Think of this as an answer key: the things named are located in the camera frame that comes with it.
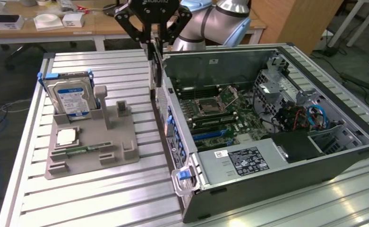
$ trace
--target motherboard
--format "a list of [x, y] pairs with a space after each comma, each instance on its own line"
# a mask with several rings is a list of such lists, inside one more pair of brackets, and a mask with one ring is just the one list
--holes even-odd
[[198, 151], [260, 140], [268, 134], [245, 90], [232, 84], [178, 92], [180, 107]]

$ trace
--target hard drive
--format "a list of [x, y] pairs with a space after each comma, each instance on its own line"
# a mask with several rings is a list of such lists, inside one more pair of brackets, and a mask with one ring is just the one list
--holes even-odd
[[67, 114], [71, 121], [89, 118], [89, 111], [99, 108], [93, 95], [92, 71], [39, 74], [56, 114]]

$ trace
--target power supply label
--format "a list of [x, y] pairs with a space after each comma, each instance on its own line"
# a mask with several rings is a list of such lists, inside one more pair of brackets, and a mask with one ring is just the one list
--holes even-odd
[[228, 154], [240, 176], [269, 169], [257, 147], [232, 151]]

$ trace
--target gripper logo text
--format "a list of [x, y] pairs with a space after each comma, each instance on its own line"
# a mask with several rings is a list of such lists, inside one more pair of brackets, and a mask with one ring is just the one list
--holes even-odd
[[169, 3], [169, 0], [144, 0], [143, 4], [145, 3]]

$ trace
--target aluminum extrusion table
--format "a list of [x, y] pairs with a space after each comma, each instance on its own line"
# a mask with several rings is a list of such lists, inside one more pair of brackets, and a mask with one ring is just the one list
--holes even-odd
[[[369, 123], [366, 106], [297, 48], [285, 44], [284, 47]], [[329, 182], [182, 224], [150, 107], [149, 63], [144, 51], [57, 53], [43, 60], [41, 73], [88, 68], [93, 70], [95, 84], [107, 85], [107, 103], [127, 100], [132, 106], [140, 162], [47, 180], [43, 174], [53, 107], [37, 85], [0, 212], [0, 227], [369, 226], [369, 158]], [[309, 86], [296, 69], [290, 69], [289, 76], [301, 88]]]

